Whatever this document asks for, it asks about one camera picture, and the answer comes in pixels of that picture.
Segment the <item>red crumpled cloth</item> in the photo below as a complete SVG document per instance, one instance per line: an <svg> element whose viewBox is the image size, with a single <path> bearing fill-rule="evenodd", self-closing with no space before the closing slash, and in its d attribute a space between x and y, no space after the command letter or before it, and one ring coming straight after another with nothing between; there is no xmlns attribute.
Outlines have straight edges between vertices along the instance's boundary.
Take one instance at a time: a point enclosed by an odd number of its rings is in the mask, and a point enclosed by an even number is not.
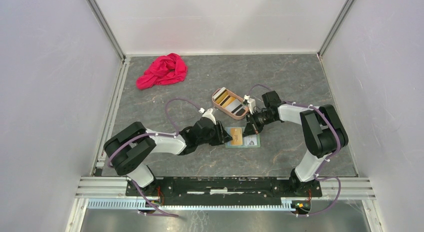
<svg viewBox="0 0 424 232"><path fill-rule="evenodd" d="M182 57L176 53L170 53L156 58L136 80L135 85L139 90L172 85L184 81L187 74L188 66Z"/></svg>

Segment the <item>green card holder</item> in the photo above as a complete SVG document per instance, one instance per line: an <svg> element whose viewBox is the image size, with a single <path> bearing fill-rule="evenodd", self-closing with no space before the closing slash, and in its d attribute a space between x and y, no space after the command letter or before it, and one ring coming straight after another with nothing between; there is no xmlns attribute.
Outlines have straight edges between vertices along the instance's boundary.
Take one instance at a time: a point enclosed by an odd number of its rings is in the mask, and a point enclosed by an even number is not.
<svg viewBox="0 0 424 232"><path fill-rule="evenodd" d="M245 127L226 127L231 140L225 143L226 148L259 148L261 146L260 135L243 135Z"/></svg>

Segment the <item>silver VIP card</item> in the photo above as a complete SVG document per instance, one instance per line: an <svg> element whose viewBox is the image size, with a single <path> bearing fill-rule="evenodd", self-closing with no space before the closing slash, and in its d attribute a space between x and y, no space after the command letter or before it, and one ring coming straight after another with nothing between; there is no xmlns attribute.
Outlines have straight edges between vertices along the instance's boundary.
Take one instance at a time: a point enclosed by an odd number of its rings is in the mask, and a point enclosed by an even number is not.
<svg viewBox="0 0 424 232"><path fill-rule="evenodd" d="M246 147L259 147L260 138L258 134L243 137L243 145Z"/></svg>

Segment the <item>gold card black stripe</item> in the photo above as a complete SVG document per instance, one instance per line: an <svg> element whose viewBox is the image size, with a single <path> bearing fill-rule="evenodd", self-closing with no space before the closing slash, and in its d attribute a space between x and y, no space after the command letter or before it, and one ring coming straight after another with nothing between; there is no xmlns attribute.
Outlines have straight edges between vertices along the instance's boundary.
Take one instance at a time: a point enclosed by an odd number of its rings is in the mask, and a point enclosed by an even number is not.
<svg viewBox="0 0 424 232"><path fill-rule="evenodd" d="M235 97L233 97L228 90L223 92L216 100L215 102L221 106L222 108L227 107L229 104L231 104L234 100L236 100Z"/></svg>

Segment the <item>silver card in tray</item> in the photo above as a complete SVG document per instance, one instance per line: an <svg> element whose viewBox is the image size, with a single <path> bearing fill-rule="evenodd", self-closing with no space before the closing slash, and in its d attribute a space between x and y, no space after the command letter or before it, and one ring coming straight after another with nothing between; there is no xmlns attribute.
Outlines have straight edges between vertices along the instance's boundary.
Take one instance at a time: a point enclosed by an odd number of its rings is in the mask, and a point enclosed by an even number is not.
<svg viewBox="0 0 424 232"><path fill-rule="evenodd" d="M246 112L246 106L241 103L239 100L234 100L231 104L229 104L226 109L231 112L231 114L235 116L241 116Z"/></svg>

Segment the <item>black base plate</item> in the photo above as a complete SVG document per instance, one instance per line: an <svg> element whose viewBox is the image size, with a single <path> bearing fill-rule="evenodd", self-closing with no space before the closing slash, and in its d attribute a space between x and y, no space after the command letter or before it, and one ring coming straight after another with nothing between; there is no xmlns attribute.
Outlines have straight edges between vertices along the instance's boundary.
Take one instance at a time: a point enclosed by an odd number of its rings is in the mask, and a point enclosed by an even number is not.
<svg viewBox="0 0 424 232"><path fill-rule="evenodd" d="M271 206L282 198L320 198L319 181L297 184L285 177L159 177L142 189L165 206Z"/></svg>

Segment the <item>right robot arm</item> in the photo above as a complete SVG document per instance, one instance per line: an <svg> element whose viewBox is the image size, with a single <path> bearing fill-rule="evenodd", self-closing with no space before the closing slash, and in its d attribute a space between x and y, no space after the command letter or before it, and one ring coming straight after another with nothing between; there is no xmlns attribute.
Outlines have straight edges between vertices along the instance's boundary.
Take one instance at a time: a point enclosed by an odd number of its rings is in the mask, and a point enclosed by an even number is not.
<svg viewBox="0 0 424 232"><path fill-rule="evenodd" d="M288 182L289 191L302 196L317 180L323 164L348 144L346 130L331 104L314 106L282 101L274 90L263 94L262 99L264 108L255 109L255 100L249 95L244 96L242 103L250 112L245 116L247 124L243 136L257 135L265 125L273 122L290 122L302 127L307 150L291 171Z"/></svg>

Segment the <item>pink oval tray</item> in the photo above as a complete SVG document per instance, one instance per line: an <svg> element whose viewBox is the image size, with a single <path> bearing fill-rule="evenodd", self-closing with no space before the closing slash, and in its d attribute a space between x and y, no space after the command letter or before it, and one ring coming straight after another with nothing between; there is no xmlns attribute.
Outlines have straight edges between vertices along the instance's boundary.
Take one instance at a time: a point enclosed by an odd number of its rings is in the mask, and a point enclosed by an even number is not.
<svg viewBox="0 0 424 232"><path fill-rule="evenodd" d="M243 99L226 87L217 89L211 96L212 104L235 120L242 120L249 112Z"/></svg>

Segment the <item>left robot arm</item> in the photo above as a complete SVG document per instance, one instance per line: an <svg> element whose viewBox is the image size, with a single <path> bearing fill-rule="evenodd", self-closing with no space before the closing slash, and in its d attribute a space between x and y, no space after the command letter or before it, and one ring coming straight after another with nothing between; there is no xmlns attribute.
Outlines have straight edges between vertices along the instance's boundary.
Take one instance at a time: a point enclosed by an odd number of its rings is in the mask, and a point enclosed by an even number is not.
<svg viewBox="0 0 424 232"><path fill-rule="evenodd" d="M193 126L188 126L177 134L157 132L136 121L111 137L103 150L108 157L108 166L119 176L129 177L136 182L145 196L157 190L156 178L151 169L143 163L154 153L184 156L193 153L201 145L221 146L232 137L225 131L220 121L202 117Z"/></svg>

